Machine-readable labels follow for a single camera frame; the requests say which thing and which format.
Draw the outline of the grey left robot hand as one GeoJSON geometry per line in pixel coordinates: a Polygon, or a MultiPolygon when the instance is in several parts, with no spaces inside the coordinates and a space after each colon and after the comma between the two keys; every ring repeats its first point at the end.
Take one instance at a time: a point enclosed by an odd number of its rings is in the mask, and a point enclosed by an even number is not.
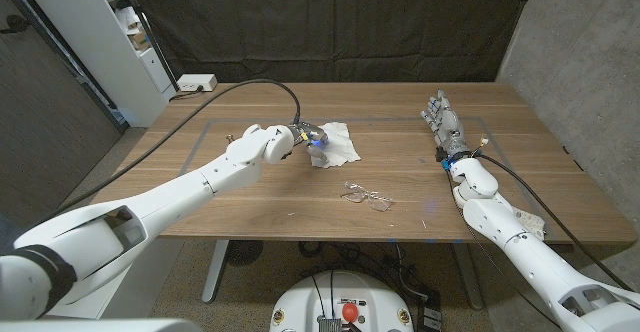
{"type": "Polygon", "coordinates": [[[319,159],[322,163],[328,162],[324,153],[328,136],[323,129],[308,122],[292,123],[289,129],[293,134],[295,146],[302,144],[311,157],[319,159]]]}

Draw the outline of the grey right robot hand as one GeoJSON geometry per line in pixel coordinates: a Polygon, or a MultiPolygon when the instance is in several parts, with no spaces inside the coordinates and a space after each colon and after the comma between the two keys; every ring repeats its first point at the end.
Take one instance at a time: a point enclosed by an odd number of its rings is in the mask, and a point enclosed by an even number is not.
{"type": "Polygon", "coordinates": [[[421,112],[421,117],[434,133],[437,162],[451,164],[471,156],[463,124],[443,90],[439,90],[436,97],[429,98],[427,109],[421,112]]]}

